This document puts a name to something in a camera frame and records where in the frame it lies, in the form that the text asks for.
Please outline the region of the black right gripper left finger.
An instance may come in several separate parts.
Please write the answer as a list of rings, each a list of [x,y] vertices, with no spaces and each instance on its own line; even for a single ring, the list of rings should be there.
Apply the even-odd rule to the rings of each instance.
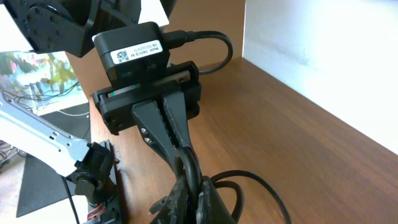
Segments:
[[[179,177],[170,193],[156,201],[149,209],[156,214],[150,224],[184,224],[187,219],[188,184],[185,177]]]

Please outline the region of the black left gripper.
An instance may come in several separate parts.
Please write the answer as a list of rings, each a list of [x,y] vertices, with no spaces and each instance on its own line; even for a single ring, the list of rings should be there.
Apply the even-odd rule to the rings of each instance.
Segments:
[[[164,111],[177,146],[193,149],[187,121],[199,114],[201,97],[199,71],[195,63],[188,61],[167,68],[166,77],[150,87],[138,86],[110,96],[113,92],[113,88],[107,87],[92,94],[109,132],[117,136],[120,131],[137,125],[144,142],[178,177],[179,160],[156,102],[165,96]]]

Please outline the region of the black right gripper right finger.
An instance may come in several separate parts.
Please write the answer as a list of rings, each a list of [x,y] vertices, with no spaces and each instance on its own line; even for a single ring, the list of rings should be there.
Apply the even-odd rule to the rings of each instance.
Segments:
[[[197,224],[236,224],[208,176],[201,179],[195,215]]]

